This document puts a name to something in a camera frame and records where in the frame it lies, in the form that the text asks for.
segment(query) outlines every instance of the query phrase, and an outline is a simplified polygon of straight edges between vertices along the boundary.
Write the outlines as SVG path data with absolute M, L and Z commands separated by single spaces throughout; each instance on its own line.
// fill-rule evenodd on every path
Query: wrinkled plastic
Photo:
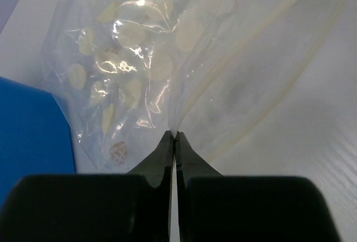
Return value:
M 344 1 L 61 0 L 45 79 L 100 171 L 129 171 L 168 125 L 212 160 L 284 97 Z

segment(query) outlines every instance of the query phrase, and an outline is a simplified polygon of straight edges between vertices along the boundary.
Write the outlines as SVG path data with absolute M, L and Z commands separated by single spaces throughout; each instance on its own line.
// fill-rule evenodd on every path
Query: white surface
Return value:
M 41 87 L 40 51 L 57 1 L 19 1 L 0 34 L 1 76 Z M 213 163 L 224 174 L 307 176 L 323 191 L 344 241 L 357 241 L 356 16 L 357 0 L 350 0 L 291 92 Z M 95 172 L 75 150 L 78 171 Z

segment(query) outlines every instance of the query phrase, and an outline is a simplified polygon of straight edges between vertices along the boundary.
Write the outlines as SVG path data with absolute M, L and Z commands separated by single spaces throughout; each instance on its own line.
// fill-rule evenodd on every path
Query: brown patch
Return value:
M 120 165 L 127 160 L 128 151 L 125 142 L 116 143 L 110 149 L 110 156 L 115 164 Z

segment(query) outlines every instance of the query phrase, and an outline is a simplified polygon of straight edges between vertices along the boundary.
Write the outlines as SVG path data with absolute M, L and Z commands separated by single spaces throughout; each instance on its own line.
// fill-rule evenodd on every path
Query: transparent plastic bag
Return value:
M 168 125 L 212 159 L 279 102 L 342 6 L 61 0 L 43 50 L 44 76 L 102 172 L 129 171 Z
M 185 132 L 208 161 L 230 150 L 287 94 L 345 2 L 233 0 L 176 76 L 172 132 Z

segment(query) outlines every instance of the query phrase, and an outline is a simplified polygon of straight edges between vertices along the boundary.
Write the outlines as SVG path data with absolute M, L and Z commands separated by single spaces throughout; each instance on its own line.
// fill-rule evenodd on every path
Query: clear plastic wrap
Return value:
M 100 171 L 129 171 L 168 125 L 212 159 L 279 102 L 343 2 L 61 0 L 45 80 Z

